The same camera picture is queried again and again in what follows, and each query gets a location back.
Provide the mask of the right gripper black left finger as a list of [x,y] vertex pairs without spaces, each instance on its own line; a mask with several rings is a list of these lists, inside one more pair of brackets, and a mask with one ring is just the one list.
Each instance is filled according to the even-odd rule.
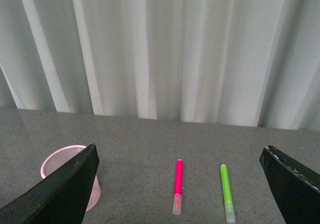
[[2,224],[80,224],[99,166],[95,144],[0,210]]

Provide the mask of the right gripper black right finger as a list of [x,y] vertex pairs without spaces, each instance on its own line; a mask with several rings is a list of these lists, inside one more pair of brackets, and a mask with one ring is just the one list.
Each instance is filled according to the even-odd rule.
[[269,145],[259,162],[271,193],[287,224],[320,222],[320,175]]

